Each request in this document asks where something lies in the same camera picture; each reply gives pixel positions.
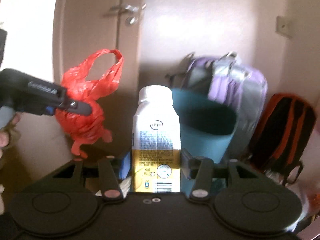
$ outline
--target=bottle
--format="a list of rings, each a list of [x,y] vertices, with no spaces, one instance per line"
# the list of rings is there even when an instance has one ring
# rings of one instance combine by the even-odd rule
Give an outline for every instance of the bottle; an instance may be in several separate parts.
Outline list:
[[[180,191],[180,124],[172,105],[168,87],[148,86],[140,90],[132,132],[136,192]]]

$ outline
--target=blue trash can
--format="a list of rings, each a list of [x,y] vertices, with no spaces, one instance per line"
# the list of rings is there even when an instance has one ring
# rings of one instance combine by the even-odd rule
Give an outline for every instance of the blue trash can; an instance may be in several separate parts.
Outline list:
[[[173,108],[180,118],[181,148],[193,156],[220,163],[233,137],[237,114],[189,90],[172,89]],[[181,174],[181,191],[190,194],[193,182]]]

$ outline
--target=black circular plate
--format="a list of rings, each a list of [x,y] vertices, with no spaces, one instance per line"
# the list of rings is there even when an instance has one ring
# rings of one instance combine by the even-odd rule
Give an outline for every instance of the black circular plate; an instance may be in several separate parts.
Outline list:
[[[10,204],[10,214],[23,229],[53,236],[74,232],[94,216],[97,208],[91,192],[19,193]]]
[[[299,198],[292,192],[237,192],[226,189],[214,200],[218,216],[232,228],[258,235],[285,232],[301,213]]]

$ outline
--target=white bottle cap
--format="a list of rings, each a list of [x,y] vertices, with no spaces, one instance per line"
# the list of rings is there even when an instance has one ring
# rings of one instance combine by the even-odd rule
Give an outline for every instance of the white bottle cap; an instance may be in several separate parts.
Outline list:
[[[173,105],[171,89],[164,86],[147,86],[139,92],[139,104],[143,102],[155,102]]]

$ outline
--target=wall outlet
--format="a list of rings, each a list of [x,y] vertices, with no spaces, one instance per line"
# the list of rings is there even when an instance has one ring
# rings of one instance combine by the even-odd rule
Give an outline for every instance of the wall outlet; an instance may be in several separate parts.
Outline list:
[[[276,32],[288,38],[292,38],[292,20],[285,16],[278,16],[276,20]]]

